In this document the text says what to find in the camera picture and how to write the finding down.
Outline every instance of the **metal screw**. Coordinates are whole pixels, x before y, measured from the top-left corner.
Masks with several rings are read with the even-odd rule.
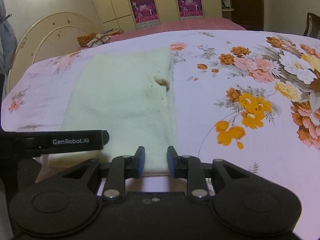
[[[207,196],[208,192],[204,189],[195,189],[191,192],[191,195],[193,195],[194,197],[198,197],[198,198],[202,198]]]
[[[108,189],[103,194],[107,198],[115,198],[120,195],[120,192],[117,191],[116,189]]]

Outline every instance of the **white round headboard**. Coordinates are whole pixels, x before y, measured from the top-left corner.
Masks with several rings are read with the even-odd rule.
[[[39,20],[18,45],[8,76],[7,92],[33,63],[77,51],[77,37],[93,32],[99,30],[90,20],[76,13],[59,12]]]

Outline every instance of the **white towel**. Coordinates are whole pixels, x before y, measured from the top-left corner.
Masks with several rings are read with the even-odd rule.
[[[71,93],[63,131],[107,130],[101,161],[146,148],[146,175],[166,174],[174,145],[173,56],[169,49],[128,55],[96,55]],[[70,167],[99,154],[51,155],[50,167]]]

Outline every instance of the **wooden chair back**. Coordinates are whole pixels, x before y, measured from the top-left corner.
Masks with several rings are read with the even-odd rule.
[[[304,31],[303,36],[309,36],[317,39],[319,32],[320,32],[320,17],[314,13],[308,13],[307,27],[306,27],[306,30]]]

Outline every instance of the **curtain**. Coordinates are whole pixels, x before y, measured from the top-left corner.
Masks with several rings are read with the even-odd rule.
[[[12,67],[13,57],[17,48],[17,39],[14,31],[7,21],[11,15],[6,16],[4,1],[0,0],[0,38],[3,51],[0,53],[0,72],[6,76]]]

